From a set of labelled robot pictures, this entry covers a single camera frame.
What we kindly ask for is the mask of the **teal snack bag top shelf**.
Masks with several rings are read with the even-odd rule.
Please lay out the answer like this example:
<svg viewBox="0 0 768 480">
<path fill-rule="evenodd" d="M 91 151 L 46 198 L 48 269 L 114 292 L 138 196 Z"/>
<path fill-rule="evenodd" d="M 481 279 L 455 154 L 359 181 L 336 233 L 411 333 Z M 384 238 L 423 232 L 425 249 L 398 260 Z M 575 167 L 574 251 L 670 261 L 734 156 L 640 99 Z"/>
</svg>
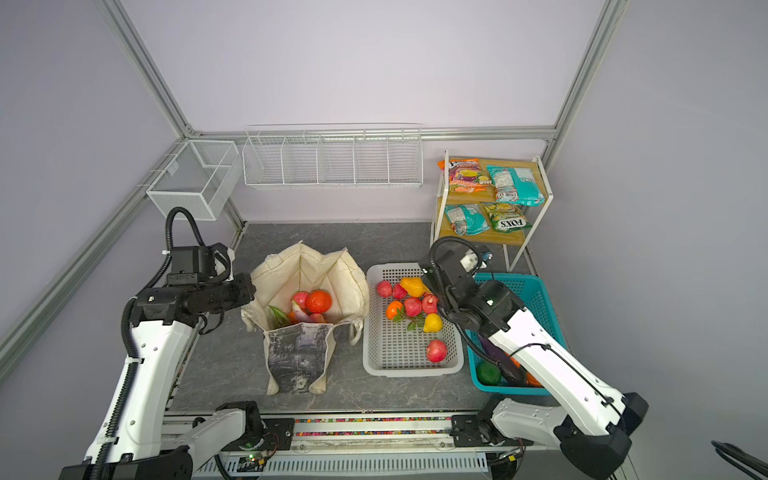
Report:
<svg viewBox="0 0 768 480">
<path fill-rule="evenodd" d="M 489 165 L 487 170 L 497 203 L 535 207 L 544 202 L 532 169 Z"/>
</svg>

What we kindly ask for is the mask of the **light purple striped eggplant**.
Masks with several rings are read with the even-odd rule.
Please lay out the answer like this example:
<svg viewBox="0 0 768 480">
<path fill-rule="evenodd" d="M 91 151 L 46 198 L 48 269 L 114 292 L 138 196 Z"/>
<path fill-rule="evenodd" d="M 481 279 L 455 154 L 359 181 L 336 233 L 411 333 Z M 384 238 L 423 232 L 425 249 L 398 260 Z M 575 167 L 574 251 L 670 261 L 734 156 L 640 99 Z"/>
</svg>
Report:
<svg viewBox="0 0 768 480">
<path fill-rule="evenodd" d="M 291 315 L 296 323 L 312 323 L 313 320 L 298 303 L 291 301 Z"/>
</svg>

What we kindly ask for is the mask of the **cream canvas grocery bag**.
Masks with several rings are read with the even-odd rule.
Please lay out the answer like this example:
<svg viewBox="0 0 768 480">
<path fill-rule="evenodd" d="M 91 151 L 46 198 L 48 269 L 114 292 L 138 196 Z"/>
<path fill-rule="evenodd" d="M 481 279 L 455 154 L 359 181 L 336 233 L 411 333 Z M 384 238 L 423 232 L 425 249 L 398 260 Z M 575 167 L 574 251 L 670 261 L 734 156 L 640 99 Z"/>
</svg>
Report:
<svg viewBox="0 0 768 480">
<path fill-rule="evenodd" d="M 363 271 L 345 249 L 323 254 L 299 242 L 267 256 L 249 278 L 256 293 L 241 316 L 248 331 L 263 333 L 266 393 L 324 393 L 335 331 L 346 326 L 352 346 L 363 332 Z"/>
</svg>

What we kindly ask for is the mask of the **red tomato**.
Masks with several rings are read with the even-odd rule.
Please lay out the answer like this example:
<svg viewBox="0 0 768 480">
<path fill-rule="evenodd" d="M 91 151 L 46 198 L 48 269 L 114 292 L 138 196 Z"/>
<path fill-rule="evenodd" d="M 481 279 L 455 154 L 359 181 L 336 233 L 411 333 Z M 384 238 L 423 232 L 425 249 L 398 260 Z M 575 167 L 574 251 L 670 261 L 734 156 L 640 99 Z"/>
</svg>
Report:
<svg viewBox="0 0 768 480">
<path fill-rule="evenodd" d="M 310 292 L 310 295 L 306 302 L 306 310 L 312 313 L 324 314 L 330 310 L 333 306 L 332 295 L 325 290 L 314 290 Z"/>
</svg>

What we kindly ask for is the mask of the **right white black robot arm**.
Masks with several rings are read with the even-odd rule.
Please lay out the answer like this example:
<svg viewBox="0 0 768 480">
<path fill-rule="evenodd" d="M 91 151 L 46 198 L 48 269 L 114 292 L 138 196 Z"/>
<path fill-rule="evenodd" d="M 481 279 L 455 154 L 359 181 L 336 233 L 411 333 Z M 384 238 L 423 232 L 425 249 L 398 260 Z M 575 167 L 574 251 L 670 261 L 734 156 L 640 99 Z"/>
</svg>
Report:
<svg viewBox="0 0 768 480">
<path fill-rule="evenodd" d="M 583 474 L 610 478 L 625 462 L 631 436 L 649 405 L 599 379 L 557 342 L 524 301 L 501 281 L 477 282 L 490 255 L 459 237 L 434 241 L 420 261 L 423 280 L 438 298 L 438 313 L 471 350 L 483 350 L 469 332 L 500 349 L 557 401 L 549 409 L 498 396 L 479 416 L 491 433 L 556 447 Z"/>
</svg>

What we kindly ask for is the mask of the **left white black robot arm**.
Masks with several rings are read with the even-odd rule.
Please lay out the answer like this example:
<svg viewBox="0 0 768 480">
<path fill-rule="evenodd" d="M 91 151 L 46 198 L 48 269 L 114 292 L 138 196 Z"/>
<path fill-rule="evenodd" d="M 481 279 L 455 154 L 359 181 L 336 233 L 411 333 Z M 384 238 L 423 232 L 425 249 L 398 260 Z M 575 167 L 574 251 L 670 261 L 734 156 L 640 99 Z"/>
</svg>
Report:
<svg viewBox="0 0 768 480">
<path fill-rule="evenodd" d="M 256 289 L 233 274 L 227 248 L 205 244 L 192 214 L 177 206 L 165 221 L 164 262 L 126 303 L 120 334 L 126 351 L 113 399 L 85 458 L 63 479 L 189 479 L 227 446 L 279 450 L 254 401 L 228 402 L 165 441 L 166 405 L 185 355 L 210 330 L 207 317 L 250 303 Z"/>
</svg>

